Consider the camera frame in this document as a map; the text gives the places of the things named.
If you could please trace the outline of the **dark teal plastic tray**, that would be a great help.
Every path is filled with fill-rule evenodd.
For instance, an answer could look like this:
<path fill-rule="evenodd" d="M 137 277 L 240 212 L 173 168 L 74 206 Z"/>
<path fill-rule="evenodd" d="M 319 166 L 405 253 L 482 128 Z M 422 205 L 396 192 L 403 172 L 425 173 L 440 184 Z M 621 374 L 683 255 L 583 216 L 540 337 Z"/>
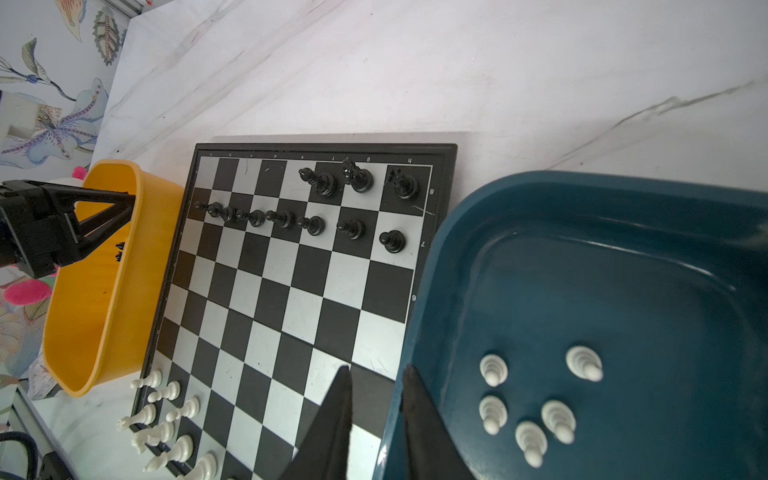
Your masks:
<path fill-rule="evenodd" d="M 767 196 L 573 172 L 443 220 L 413 365 L 483 479 L 763 479 Z"/>

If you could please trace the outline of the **black pawn f7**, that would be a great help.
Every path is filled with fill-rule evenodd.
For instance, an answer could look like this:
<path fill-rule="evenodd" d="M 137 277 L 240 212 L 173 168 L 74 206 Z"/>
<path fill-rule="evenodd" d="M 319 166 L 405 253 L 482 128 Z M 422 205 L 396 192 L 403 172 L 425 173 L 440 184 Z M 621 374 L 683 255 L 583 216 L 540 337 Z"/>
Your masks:
<path fill-rule="evenodd" d="M 321 235 L 325 230 L 324 219 L 317 215 L 301 217 L 296 221 L 296 225 L 313 237 Z"/>

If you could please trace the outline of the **black bishop piece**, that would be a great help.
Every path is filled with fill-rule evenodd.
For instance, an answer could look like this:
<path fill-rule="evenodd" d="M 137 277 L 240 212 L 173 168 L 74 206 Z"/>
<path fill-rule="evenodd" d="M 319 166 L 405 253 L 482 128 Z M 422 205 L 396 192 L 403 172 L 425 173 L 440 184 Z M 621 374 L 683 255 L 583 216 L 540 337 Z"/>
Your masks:
<path fill-rule="evenodd" d="M 330 197 L 336 192 L 336 179 L 329 173 L 318 173 L 311 168 L 301 168 L 299 175 L 302 181 L 312 186 L 314 191 L 322 197 Z"/>

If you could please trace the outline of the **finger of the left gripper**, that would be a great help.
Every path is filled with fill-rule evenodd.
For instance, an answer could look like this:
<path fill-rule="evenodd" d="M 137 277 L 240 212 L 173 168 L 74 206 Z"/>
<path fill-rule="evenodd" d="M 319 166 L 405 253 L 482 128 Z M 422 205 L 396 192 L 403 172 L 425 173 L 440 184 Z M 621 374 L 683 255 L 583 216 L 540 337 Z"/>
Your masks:
<path fill-rule="evenodd" d="M 126 225 L 132 217 L 132 206 L 110 206 L 74 227 L 79 255 L 89 255 L 115 232 Z"/>
<path fill-rule="evenodd" d="M 59 186 L 59 190 L 65 197 L 71 198 L 73 202 L 125 204 L 130 207 L 135 203 L 135 196 L 127 192 L 89 189 L 69 185 Z"/>

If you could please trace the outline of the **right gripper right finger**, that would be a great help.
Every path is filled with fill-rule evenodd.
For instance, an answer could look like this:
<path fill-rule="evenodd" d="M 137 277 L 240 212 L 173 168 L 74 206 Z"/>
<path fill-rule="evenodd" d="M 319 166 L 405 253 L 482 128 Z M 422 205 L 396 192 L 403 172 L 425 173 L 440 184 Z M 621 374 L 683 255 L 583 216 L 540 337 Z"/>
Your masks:
<path fill-rule="evenodd" d="M 409 364 L 403 375 L 408 479 L 473 479 L 459 454 L 418 369 Z"/>

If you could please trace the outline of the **white rook piece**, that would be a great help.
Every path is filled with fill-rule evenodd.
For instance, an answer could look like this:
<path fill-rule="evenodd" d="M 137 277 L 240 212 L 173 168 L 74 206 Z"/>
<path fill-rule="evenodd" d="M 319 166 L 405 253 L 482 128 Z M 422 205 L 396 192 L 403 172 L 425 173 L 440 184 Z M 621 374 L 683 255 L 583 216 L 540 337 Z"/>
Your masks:
<path fill-rule="evenodd" d="M 186 475 L 179 475 L 176 480 L 212 480 L 217 469 L 216 457 L 212 453 L 208 453 L 200 458 Z"/>

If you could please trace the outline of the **black knight piece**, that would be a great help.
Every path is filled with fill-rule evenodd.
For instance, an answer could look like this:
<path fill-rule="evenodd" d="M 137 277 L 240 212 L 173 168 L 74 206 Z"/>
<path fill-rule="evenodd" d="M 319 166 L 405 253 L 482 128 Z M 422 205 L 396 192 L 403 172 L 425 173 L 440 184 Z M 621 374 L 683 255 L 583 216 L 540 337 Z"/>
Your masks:
<path fill-rule="evenodd" d="M 370 171 L 358 167 L 350 159 L 342 161 L 342 173 L 345 183 L 350 185 L 355 192 L 365 193 L 373 186 L 374 179 Z"/>

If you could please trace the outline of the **yellow plastic tray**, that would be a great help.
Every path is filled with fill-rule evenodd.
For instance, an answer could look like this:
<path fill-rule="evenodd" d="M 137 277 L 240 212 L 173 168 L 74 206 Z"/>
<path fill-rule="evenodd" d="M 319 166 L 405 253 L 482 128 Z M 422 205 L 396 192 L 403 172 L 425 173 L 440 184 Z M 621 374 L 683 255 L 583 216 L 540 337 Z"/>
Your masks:
<path fill-rule="evenodd" d="M 184 194 L 127 160 L 96 163 L 84 185 L 136 203 L 127 225 L 56 276 L 42 353 L 72 397 L 141 369 Z"/>

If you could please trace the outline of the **black pawn h7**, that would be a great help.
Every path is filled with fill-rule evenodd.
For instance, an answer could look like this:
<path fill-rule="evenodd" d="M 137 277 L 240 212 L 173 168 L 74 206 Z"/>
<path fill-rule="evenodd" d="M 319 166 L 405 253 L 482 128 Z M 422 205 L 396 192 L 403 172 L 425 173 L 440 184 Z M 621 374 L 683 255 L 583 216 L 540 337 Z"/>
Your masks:
<path fill-rule="evenodd" d="M 379 235 L 379 242 L 389 253 L 396 254 L 401 252 L 406 245 L 406 238 L 399 230 L 384 231 Z"/>

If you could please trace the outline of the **black white chessboard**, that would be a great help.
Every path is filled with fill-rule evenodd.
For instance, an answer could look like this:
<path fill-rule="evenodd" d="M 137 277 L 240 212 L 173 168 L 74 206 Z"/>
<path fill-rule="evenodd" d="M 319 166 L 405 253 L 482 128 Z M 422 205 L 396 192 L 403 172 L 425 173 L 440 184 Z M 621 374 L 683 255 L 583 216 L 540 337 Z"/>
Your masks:
<path fill-rule="evenodd" d="M 196 146 L 147 346 L 144 374 L 179 395 L 155 402 L 156 422 L 189 435 L 186 475 L 208 453 L 219 479 L 276 479 L 297 454 L 337 370 L 353 380 L 347 475 L 379 479 L 398 366 L 432 240 L 447 214 L 453 144 L 208 143 Z M 373 176 L 345 183 L 342 161 Z M 330 197 L 299 170 L 331 174 Z M 419 193 L 399 199 L 395 169 Z M 296 225 L 320 216 L 310 236 Z M 339 220 L 359 219 L 352 241 Z M 379 242 L 399 230 L 405 248 Z"/>

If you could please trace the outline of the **black rook piece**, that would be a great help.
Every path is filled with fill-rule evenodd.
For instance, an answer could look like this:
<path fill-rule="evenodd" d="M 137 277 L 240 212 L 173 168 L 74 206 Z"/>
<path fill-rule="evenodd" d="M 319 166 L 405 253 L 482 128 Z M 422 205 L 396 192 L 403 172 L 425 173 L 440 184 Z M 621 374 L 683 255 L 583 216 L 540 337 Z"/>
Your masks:
<path fill-rule="evenodd" d="M 417 179 L 401 169 L 392 170 L 387 176 L 387 182 L 393 186 L 395 195 L 401 200 L 410 200 L 419 193 Z"/>

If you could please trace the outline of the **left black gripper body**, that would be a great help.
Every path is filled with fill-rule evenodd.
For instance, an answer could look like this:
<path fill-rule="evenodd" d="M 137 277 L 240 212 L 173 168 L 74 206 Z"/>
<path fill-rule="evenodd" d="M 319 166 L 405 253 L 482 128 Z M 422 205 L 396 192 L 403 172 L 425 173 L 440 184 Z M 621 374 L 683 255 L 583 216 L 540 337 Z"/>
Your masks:
<path fill-rule="evenodd" d="M 33 278 L 78 261 L 72 185 L 31 180 L 1 184 L 1 265 Z"/>

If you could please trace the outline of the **black pawn g7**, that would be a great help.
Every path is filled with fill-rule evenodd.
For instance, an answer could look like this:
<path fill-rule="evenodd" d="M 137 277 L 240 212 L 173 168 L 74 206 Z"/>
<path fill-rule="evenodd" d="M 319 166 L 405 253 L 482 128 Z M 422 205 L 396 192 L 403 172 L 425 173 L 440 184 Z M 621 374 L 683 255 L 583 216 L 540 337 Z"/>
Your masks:
<path fill-rule="evenodd" d="M 339 220 L 337 230 L 347 234 L 352 241 L 360 239 L 366 231 L 365 224 L 359 219 Z"/>

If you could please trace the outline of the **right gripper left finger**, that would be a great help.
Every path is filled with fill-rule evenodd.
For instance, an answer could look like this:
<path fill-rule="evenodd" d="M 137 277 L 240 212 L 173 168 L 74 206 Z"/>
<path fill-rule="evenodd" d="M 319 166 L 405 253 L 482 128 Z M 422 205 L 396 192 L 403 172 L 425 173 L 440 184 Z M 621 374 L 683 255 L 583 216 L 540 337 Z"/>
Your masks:
<path fill-rule="evenodd" d="M 347 478 L 352 397 L 351 372 L 342 366 L 281 479 Z"/>

